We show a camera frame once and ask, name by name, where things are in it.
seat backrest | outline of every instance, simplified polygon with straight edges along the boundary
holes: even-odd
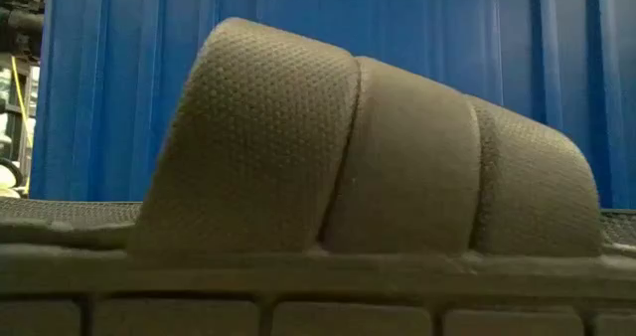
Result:
[[[599,254],[562,134],[450,87],[241,19],[185,86],[129,251]]]

blue metal panel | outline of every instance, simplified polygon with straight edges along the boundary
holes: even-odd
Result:
[[[196,52],[230,16],[558,128],[588,158],[601,204],[636,207],[631,0],[50,0],[33,197],[142,199]]]

